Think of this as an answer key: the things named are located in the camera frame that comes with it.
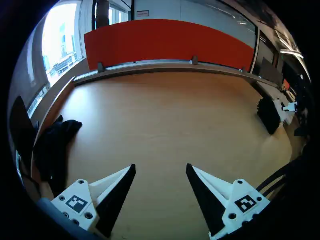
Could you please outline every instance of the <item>glass wall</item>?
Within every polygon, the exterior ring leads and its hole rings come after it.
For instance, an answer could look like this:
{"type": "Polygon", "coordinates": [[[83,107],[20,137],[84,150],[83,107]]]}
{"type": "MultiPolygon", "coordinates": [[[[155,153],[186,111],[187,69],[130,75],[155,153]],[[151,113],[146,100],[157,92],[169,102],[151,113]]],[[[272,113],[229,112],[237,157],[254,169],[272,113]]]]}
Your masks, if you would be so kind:
{"type": "Polygon", "coordinates": [[[76,3],[58,5],[44,23],[42,56],[50,86],[82,58],[74,37],[76,7],[76,3]]]}

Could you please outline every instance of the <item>red panel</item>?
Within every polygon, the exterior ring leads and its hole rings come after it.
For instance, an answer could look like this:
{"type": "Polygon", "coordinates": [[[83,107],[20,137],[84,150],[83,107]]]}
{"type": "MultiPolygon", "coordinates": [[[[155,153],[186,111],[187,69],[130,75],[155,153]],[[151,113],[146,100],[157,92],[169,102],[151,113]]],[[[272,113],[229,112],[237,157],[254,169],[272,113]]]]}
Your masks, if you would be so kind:
{"type": "Polygon", "coordinates": [[[90,70],[152,59],[211,62],[248,71],[254,49],[221,31],[195,23],[148,19],[113,24],[84,35],[90,70]]]}

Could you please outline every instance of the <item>sign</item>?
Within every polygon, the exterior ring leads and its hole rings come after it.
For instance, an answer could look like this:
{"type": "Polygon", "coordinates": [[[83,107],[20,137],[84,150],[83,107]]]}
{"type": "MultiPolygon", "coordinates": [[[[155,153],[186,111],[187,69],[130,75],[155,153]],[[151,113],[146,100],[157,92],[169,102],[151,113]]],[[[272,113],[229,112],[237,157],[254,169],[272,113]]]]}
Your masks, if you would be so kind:
{"type": "Polygon", "coordinates": [[[149,16],[149,10],[137,11],[137,17],[148,17],[148,16],[149,16]]]}

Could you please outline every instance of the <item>bolt hole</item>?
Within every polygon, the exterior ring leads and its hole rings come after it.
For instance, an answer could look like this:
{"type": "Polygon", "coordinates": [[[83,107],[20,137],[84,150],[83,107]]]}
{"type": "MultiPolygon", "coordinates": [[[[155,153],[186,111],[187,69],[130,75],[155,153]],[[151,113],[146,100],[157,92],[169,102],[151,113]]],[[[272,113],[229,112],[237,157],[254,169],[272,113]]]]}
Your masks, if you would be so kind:
{"type": "Polygon", "coordinates": [[[236,216],[237,216],[237,215],[236,215],[235,213],[230,213],[229,216],[228,216],[228,218],[230,218],[230,219],[235,219],[236,216]]]}
{"type": "Polygon", "coordinates": [[[84,217],[87,218],[87,219],[91,219],[91,218],[92,218],[92,214],[89,213],[89,212],[86,212],[86,213],[84,214],[84,217]]]}
{"type": "Polygon", "coordinates": [[[73,222],[74,224],[76,224],[76,225],[79,225],[79,222],[78,222],[78,220],[76,220],[76,219],[72,219],[72,222],[73,222]]]}

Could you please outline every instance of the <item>wooden tabletop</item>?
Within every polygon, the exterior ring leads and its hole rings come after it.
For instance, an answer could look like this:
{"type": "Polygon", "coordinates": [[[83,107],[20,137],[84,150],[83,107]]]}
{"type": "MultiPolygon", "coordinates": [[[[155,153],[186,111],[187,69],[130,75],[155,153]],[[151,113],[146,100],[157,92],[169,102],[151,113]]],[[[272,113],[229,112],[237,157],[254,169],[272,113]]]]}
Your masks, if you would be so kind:
{"type": "Polygon", "coordinates": [[[59,114],[83,123],[68,152],[68,185],[135,163],[112,239],[207,239],[186,164],[258,186],[289,162],[284,128],[269,135],[261,96],[235,76],[162,72],[77,86],[59,114]]]}

